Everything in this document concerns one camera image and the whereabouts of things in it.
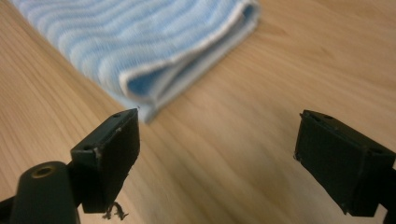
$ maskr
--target folded towel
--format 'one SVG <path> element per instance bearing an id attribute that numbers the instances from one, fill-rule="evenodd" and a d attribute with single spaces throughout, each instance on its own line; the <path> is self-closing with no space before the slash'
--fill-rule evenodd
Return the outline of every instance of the folded towel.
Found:
<path id="1" fill-rule="evenodd" d="M 255 0 L 11 0 L 53 47 L 149 121 L 256 26 Z"/>

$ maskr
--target wooden table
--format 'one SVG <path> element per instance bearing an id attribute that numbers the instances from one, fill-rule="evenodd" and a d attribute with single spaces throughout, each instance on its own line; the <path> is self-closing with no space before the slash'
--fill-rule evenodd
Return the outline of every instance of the wooden table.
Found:
<path id="1" fill-rule="evenodd" d="M 344 216 L 293 159 L 304 109 L 396 150 L 396 2 L 267 0 L 256 32 L 149 125 L 123 223 L 382 223 Z M 0 1 L 0 199 L 123 108 Z M 80 213 L 82 223 L 104 221 Z"/>

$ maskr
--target wooden surface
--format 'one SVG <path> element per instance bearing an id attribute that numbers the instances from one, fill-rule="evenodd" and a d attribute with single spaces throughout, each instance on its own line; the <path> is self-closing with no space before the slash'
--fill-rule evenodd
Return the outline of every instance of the wooden surface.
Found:
<path id="1" fill-rule="evenodd" d="M 150 123 L 123 223 L 382 223 L 344 216 L 292 155 L 304 109 L 396 150 L 396 1 L 262 1 L 258 29 Z M 0 1 L 0 199 L 123 108 Z M 82 223 L 120 223 L 80 213 Z"/>

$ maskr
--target screw hole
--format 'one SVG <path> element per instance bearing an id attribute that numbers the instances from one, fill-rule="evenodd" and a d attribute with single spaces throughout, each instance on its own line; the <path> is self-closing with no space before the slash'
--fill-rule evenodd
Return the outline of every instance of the screw hole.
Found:
<path id="1" fill-rule="evenodd" d="M 370 147 L 369 149 L 371 152 L 375 153 L 375 154 L 382 154 L 383 151 L 379 148 L 375 148 L 375 147 Z"/>
<path id="2" fill-rule="evenodd" d="M 55 171 L 53 166 L 40 167 L 32 173 L 32 178 L 42 178 L 52 174 Z"/>
<path id="3" fill-rule="evenodd" d="M 87 145 L 87 146 L 85 146 L 83 149 L 84 149 L 85 151 L 88 151 L 88 150 L 91 150 L 92 148 L 93 148 L 93 146 Z"/>

